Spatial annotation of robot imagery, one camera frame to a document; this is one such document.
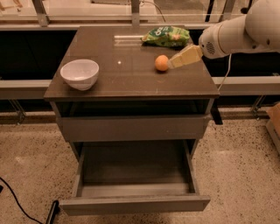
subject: speckled floor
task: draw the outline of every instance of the speckled floor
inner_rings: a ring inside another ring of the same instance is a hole
[[[42,121],[0,125],[0,176],[25,211],[45,223],[53,201],[71,197],[78,163],[53,120]],[[70,217],[61,210],[54,223],[280,223],[280,159],[266,122],[209,123],[192,159],[200,194],[211,197],[204,212]],[[7,187],[0,205],[0,223],[35,223],[19,210]]]

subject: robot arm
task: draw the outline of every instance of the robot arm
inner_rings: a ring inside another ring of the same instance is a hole
[[[259,0],[245,16],[205,29],[199,38],[209,59],[230,53],[280,53],[280,1]]]

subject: drawer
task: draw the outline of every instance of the drawer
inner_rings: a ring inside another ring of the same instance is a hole
[[[58,120],[68,142],[202,138],[210,115],[64,117]]]
[[[203,211],[186,140],[84,143],[68,215]]]

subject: countertop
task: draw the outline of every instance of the countertop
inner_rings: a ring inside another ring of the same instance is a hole
[[[217,98],[219,92],[201,61],[160,73],[155,58],[178,51],[143,45],[140,37],[155,27],[81,27],[45,92],[47,101]],[[91,59],[99,64],[97,82],[87,91],[69,87],[60,69],[69,61]]]

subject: orange object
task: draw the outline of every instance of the orange object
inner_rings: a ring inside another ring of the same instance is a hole
[[[168,69],[168,58],[165,55],[159,55],[155,61],[155,67],[158,71],[165,72]]]

